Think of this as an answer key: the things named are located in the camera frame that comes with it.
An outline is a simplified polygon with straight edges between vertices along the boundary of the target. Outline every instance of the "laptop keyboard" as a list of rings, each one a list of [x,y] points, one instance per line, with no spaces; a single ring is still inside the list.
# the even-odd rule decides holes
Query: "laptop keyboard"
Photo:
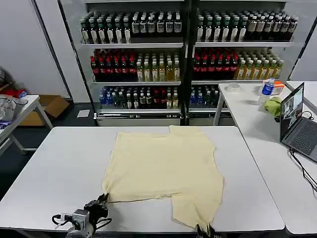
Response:
[[[299,151],[310,155],[317,144],[317,123],[306,121],[290,144]]]

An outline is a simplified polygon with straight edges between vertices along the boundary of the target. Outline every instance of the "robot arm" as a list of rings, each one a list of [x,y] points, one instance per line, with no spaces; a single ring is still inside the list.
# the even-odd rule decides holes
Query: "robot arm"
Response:
[[[99,196],[97,200],[93,200],[84,206],[84,209],[77,209],[73,214],[57,214],[52,217],[52,221],[56,225],[65,225],[68,222],[73,227],[68,231],[66,238],[91,238],[96,230],[109,224],[112,219],[107,218],[108,209],[106,206],[108,194]]]

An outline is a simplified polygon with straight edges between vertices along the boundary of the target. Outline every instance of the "laptop screen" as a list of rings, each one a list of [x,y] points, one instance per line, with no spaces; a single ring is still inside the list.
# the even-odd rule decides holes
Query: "laptop screen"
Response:
[[[291,126],[302,116],[304,83],[290,93],[281,103],[280,140],[284,138]]]

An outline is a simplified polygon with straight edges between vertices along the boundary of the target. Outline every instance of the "white table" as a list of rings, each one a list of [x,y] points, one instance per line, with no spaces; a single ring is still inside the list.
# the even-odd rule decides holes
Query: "white table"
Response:
[[[212,226],[221,232],[284,229],[237,127],[200,128],[216,146],[216,164],[224,176],[223,201]],[[55,231],[53,215],[73,213],[96,199],[103,193],[101,182],[119,131],[169,133],[168,127],[55,127],[0,202],[0,228]],[[193,231],[172,220],[170,198],[108,207],[112,222],[102,231]],[[65,225],[57,230],[69,228]]]
[[[303,81],[287,81],[286,86],[291,90],[294,90],[302,83]],[[317,114],[317,82],[305,81],[304,83],[304,102]]]
[[[36,110],[39,114],[42,121],[45,125],[52,129],[53,125],[50,119],[45,114],[40,102],[39,102],[39,95],[27,95],[24,99],[28,100],[28,103],[23,105],[21,110],[18,112],[17,115],[14,115],[13,121],[10,125],[8,125],[5,129],[0,130],[0,155],[11,145],[14,143],[22,154],[25,154],[27,151],[35,151],[36,148],[24,148],[21,143],[11,134],[13,130],[19,126],[19,124],[28,116],[30,112]]]
[[[275,204],[289,232],[317,233],[317,198],[302,171],[288,155],[288,149],[279,143],[279,123],[268,112],[259,110],[256,102],[260,84],[240,83],[242,92],[229,93],[228,84],[220,84],[221,100],[225,100],[259,170],[272,194]],[[284,99],[290,93],[286,87],[279,95]],[[307,171],[317,179],[317,164],[297,155]]]

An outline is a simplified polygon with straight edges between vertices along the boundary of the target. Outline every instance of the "water bottle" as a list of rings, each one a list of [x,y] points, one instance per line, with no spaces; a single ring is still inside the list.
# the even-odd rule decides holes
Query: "water bottle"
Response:
[[[262,89],[262,94],[259,97],[258,104],[259,106],[263,106],[264,103],[269,99],[269,96],[273,92],[274,89],[274,78],[270,78],[264,85]]]

